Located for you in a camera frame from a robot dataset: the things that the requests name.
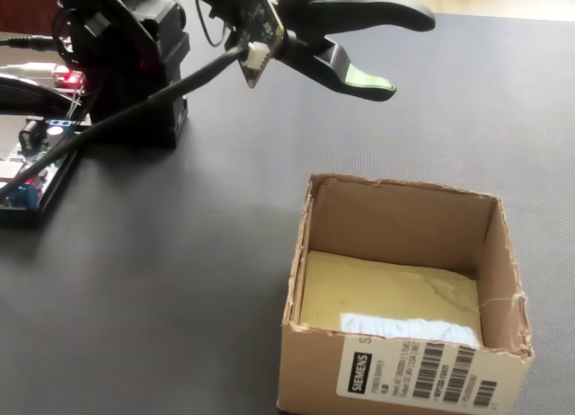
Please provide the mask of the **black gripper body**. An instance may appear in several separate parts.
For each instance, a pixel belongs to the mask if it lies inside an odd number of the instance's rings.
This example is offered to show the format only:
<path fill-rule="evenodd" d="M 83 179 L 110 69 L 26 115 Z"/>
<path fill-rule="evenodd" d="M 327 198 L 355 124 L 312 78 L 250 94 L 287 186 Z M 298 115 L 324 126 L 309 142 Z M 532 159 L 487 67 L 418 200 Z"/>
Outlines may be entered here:
<path fill-rule="evenodd" d="M 196 0 L 210 6 L 209 16 L 224 22 L 227 42 L 235 44 L 248 22 L 248 10 L 259 0 Z M 340 0 L 272 0 L 279 19 L 290 30 L 300 32 L 306 41 L 327 34 L 354 31 L 353 12 Z"/>

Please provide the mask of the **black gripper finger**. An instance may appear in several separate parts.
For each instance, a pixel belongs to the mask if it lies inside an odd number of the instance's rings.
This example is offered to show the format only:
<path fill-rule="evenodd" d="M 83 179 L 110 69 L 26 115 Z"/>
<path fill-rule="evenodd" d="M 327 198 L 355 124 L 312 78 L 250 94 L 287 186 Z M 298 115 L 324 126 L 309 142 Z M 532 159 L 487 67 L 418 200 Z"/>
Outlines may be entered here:
<path fill-rule="evenodd" d="M 426 32 L 436 26 L 430 9 L 416 0 L 316 0 L 309 4 L 309 36 L 397 26 Z"/>

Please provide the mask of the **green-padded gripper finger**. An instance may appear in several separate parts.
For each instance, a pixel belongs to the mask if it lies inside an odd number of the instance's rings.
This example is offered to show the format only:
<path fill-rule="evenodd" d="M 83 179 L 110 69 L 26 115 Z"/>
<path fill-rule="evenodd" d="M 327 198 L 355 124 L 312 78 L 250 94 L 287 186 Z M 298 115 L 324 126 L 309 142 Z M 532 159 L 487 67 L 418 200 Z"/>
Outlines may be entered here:
<path fill-rule="evenodd" d="M 326 37 L 308 43 L 287 31 L 279 61 L 336 93 L 372 102 L 388 101 L 396 93 L 389 80 L 358 69 L 343 46 Z"/>

